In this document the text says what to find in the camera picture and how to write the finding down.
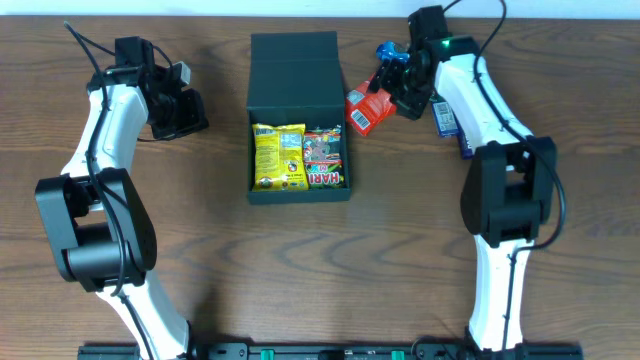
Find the red snack bag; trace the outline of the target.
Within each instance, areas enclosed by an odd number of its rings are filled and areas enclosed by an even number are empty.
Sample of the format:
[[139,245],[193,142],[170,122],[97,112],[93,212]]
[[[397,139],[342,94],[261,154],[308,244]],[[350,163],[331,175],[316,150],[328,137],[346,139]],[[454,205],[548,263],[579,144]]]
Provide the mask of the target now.
[[365,80],[346,95],[346,119],[362,136],[367,136],[397,111],[397,107],[391,102],[391,95],[384,89],[377,92],[368,90],[372,79],[370,77]]

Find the yellow snack bag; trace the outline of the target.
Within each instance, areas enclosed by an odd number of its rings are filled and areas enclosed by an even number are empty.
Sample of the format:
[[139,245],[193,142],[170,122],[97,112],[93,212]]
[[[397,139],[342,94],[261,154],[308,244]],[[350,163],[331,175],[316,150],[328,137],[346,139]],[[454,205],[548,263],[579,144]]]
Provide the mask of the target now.
[[253,124],[255,174],[253,191],[307,191],[303,158],[306,126]]

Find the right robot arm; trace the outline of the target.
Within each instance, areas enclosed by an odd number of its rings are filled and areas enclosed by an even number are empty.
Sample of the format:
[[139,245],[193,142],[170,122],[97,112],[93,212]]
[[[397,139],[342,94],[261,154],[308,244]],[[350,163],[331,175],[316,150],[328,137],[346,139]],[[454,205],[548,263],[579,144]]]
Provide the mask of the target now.
[[389,93],[397,114],[411,120],[441,98],[466,136],[472,158],[460,209],[477,254],[467,337],[477,359],[517,359],[524,355],[520,308],[526,262],[544,247],[537,238],[553,196],[559,216],[566,216],[556,146],[514,116],[488,74],[485,48],[470,36],[453,35],[445,12],[436,5],[409,16],[407,50],[380,54],[368,90]]

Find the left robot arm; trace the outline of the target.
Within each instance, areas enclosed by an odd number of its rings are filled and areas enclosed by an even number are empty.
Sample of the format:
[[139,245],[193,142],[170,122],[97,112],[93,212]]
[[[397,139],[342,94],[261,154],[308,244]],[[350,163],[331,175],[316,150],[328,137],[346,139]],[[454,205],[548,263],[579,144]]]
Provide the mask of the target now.
[[193,351],[190,324],[154,271],[155,230],[130,176],[144,127],[164,142],[209,125],[190,68],[157,64],[160,52],[141,37],[115,40],[114,64],[87,84],[90,113],[74,155],[35,189],[58,272],[120,316],[136,340],[118,353],[127,359],[189,359]]

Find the Haribo gummy candy bag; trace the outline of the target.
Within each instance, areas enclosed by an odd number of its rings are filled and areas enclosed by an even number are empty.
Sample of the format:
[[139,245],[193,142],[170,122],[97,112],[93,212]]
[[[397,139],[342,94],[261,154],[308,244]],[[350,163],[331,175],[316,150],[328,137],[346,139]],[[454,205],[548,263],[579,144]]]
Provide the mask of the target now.
[[311,189],[341,188],[345,184],[340,154],[342,129],[314,129],[304,134],[303,160]]

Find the black cardboard gift box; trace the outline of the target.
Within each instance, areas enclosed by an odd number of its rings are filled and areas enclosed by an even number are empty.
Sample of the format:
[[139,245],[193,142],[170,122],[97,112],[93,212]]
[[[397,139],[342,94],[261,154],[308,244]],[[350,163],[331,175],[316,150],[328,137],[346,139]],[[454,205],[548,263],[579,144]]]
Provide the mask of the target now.
[[253,190],[255,140],[248,130],[247,197],[252,205],[347,201],[352,193],[346,133],[344,77],[337,33],[254,33],[246,110],[250,126],[303,123],[307,128],[341,128],[344,185],[307,191]]

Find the blue Oreo cookie pack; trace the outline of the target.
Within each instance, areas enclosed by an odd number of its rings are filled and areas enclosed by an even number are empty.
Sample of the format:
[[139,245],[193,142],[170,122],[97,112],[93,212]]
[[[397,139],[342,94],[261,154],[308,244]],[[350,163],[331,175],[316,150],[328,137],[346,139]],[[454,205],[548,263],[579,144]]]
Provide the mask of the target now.
[[376,56],[382,62],[397,60],[406,64],[410,60],[408,50],[393,41],[381,43],[376,49]]

